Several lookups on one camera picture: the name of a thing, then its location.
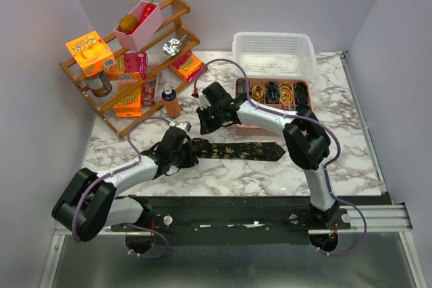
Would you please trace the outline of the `dark blue rolled tie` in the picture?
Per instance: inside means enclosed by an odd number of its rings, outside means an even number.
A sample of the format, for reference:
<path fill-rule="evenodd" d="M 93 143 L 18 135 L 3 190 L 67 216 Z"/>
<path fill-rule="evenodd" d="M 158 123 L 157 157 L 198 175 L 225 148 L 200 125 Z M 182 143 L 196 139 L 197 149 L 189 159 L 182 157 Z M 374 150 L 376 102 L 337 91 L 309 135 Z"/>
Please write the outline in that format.
<path fill-rule="evenodd" d="M 278 104 L 280 98 L 280 88 L 277 82 L 268 82 L 265 85 L 265 102 L 267 104 Z"/>

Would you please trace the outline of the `orange pink box right shelf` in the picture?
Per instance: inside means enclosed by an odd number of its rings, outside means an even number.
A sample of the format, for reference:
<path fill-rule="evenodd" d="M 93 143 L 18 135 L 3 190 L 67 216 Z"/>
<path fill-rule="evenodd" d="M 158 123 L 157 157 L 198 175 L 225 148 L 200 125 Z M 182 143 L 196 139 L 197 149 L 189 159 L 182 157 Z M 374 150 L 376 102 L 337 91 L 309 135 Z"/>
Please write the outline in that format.
<path fill-rule="evenodd" d="M 169 69 L 184 81 L 191 83 L 200 73 L 204 63 L 192 52 L 187 52 L 169 65 Z"/>

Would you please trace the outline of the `yellow rolled tie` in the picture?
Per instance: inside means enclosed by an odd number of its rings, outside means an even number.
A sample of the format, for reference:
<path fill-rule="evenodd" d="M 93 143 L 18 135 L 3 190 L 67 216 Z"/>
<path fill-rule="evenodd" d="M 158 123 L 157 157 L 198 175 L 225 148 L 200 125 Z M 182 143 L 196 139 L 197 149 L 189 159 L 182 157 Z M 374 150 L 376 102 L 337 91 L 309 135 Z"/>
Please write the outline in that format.
<path fill-rule="evenodd" d="M 294 102 L 294 87 L 289 82 L 279 84 L 279 103 L 281 105 L 291 105 Z"/>
<path fill-rule="evenodd" d="M 254 85 L 250 89 L 250 95 L 256 102 L 264 103 L 265 88 L 260 84 Z"/>

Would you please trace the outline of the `orange box bottom shelf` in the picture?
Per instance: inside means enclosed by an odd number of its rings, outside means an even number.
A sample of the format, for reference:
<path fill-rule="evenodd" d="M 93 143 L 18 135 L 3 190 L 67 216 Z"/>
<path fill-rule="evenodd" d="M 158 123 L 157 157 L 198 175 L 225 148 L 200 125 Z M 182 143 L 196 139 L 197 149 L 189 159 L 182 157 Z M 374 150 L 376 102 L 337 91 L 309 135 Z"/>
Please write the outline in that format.
<path fill-rule="evenodd" d="M 114 105 L 117 118 L 139 117 L 142 115 L 141 87 L 137 87 L 131 93 L 120 99 Z"/>

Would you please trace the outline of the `brown blue rolled tie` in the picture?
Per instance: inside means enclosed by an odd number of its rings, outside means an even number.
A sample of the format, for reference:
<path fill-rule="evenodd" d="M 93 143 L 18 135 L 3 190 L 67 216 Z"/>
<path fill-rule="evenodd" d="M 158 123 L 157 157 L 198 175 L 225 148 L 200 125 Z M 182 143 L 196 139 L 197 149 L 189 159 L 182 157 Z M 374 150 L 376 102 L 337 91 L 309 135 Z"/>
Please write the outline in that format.
<path fill-rule="evenodd" d="M 249 94 L 250 93 L 250 87 L 248 86 L 248 83 L 244 78 L 238 78 L 235 81 L 235 95 L 240 96 L 242 94 Z"/>

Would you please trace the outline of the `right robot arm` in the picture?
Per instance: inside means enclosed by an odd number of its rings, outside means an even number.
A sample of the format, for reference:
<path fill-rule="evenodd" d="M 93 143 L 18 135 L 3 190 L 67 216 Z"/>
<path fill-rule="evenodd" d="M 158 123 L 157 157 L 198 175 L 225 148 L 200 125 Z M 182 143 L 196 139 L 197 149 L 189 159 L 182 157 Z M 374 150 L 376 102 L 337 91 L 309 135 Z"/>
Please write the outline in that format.
<path fill-rule="evenodd" d="M 233 98 L 218 82 L 201 92 L 194 88 L 192 95 L 199 100 L 196 112 L 202 135 L 232 122 L 254 125 L 283 137 L 291 160 L 306 176 L 312 224 L 324 229 L 334 222 L 339 204 L 327 172 L 330 131 L 319 123 L 310 108 L 287 112 L 260 105 L 247 94 Z"/>

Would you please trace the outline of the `wooden tiered shelf rack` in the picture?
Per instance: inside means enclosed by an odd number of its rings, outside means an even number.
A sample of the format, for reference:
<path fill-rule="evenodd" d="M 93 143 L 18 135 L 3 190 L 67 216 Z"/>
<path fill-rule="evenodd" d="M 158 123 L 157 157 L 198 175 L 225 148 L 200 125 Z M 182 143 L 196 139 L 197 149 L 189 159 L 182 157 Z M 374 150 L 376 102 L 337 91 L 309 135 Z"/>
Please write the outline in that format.
<path fill-rule="evenodd" d="M 119 28 L 102 38 L 95 31 L 66 44 L 70 59 L 59 65 L 90 108 L 119 137 L 136 120 L 163 105 L 142 107 L 145 83 L 191 53 L 200 40 L 182 23 L 190 12 L 184 0 L 165 0 L 131 34 Z"/>

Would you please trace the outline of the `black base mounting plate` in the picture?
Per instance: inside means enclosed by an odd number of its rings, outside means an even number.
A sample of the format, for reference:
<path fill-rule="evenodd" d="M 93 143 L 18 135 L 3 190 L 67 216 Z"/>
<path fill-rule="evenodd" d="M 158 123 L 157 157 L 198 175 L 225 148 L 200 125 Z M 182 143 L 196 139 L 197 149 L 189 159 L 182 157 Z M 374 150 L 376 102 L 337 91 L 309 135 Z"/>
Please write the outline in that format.
<path fill-rule="evenodd" d="M 341 227 L 346 209 L 332 208 L 328 219 L 307 197 L 141 197 L 148 209 L 136 222 L 166 236 L 173 246 L 307 245 L 313 231 Z"/>

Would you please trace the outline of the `red small carton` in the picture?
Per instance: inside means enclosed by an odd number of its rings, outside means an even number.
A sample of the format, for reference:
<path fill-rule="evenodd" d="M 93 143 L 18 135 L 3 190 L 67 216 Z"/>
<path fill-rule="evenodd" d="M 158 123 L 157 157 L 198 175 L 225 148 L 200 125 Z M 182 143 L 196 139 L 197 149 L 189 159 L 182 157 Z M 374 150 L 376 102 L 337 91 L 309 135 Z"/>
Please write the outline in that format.
<path fill-rule="evenodd" d="M 158 75 L 147 79 L 141 86 L 141 103 L 150 106 L 156 103 Z"/>

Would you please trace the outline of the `orange pump bottle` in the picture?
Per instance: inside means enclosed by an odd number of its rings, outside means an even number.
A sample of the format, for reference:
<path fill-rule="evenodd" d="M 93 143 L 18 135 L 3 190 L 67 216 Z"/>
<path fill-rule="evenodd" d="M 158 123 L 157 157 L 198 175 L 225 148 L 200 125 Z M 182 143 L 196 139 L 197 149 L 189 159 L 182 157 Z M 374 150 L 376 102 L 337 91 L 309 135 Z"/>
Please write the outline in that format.
<path fill-rule="evenodd" d="M 171 86 L 165 86 L 161 95 L 165 110 L 170 118 L 175 119 L 181 113 L 176 91 Z"/>

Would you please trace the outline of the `silver metal scoop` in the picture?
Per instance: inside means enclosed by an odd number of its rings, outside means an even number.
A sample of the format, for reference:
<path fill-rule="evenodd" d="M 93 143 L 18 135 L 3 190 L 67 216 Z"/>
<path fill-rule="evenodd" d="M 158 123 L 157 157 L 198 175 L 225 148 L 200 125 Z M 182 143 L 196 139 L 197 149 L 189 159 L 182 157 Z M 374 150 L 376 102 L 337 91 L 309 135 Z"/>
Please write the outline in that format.
<path fill-rule="evenodd" d="M 185 34 L 180 39 L 171 38 L 168 41 L 166 41 L 163 45 L 163 48 L 162 48 L 163 54 L 167 57 L 173 57 L 173 56 L 177 55 L 183 49 L 182 41 L 187 36 L 188 35 Z"/>

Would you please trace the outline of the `orange Scrub Daddy box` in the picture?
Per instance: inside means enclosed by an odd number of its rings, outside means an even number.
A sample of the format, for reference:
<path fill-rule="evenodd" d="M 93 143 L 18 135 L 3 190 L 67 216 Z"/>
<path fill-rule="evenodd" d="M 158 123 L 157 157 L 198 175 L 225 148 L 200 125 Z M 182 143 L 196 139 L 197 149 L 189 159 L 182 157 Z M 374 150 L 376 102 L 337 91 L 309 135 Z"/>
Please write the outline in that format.
<path fill-rule="evenodd" d="M 89 32 L 65 45 L 87 78 L 115 64 L 113 52 L 97 31 Z"/>

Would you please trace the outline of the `black gold rolled tie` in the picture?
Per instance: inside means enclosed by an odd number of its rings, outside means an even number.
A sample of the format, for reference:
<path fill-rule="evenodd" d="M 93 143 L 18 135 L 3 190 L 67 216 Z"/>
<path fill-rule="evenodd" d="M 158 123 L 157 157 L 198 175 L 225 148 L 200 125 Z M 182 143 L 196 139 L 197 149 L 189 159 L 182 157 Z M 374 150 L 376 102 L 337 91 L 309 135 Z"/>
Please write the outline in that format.
<path fill-rule="evenodd" d="M 297 105 L 308 104 L 308 86 L 304 82 L 298 82 L 294 86 L 294 100 Z"/>

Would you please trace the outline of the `pink divided organizer box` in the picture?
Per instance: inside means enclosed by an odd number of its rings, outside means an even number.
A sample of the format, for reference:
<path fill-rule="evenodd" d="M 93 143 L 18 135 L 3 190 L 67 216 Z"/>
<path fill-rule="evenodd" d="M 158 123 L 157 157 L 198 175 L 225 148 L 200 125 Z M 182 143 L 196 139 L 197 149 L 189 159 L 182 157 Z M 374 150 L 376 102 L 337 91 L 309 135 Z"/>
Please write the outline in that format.
<path fill-rule="evenodd" d="M 310 92 L 310 85 L 308 83 L 308 81 L 306 80 L 293 80 L 293 79 L 270 79 L 270 78 L 251 78 L 249 79 L 249 84 L 250 84 L 250 89 L 252 86 L 260 84 L 265 88 L 265 85 L 268 82 L 277 82 L 278 84 L 282 83 L 282 82 L 289 82 L 293 85 L 293 87 L 296 85 L 296 83 L 298 82 L 304 82 L 307 86 L 308 86 L 308 104 L 307 106 L 310 107 L 311 109 L 313 108 L 312 105 L 312 101 L 311 101 L 311 92 Z M 265 95 L 264 95 L 264 103 L 259 103 L 260 105 L 265 105 L 274 109 L 280 109 L 283 111 L 296 111 L 297 108 L 299 106 L 304 106 L 304 105 L 297 105 L 294 102 L 291 105 L 281 105 L 280 103 L 278 104 L 267 104 L 265 102 Z M 236 129 L 236 133 L 238 135 L 241 136 L 275 136 L 275 134 L 271 133 L 270 131 L 267 131 L 265 129 L 261 129 L 257 126 L 253 126 L 253 125 L 246 125 L 246 124 L 240 124 L 240 125 L 236 125 L 235 126 Z"/>

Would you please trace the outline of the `black gold floral tie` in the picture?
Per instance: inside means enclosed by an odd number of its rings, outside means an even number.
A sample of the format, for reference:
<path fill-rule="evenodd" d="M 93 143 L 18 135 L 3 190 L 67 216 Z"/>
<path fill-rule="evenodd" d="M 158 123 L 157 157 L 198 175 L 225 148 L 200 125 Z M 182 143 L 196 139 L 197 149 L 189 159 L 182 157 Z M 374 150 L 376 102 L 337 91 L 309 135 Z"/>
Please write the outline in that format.
<path fill-rule="evenodd" d="M 201 159 L 240 159 L 278 161 L 286 151 L 276 142 L 213 143 L 203 138 L 192 140 L 192 151 Z"/>

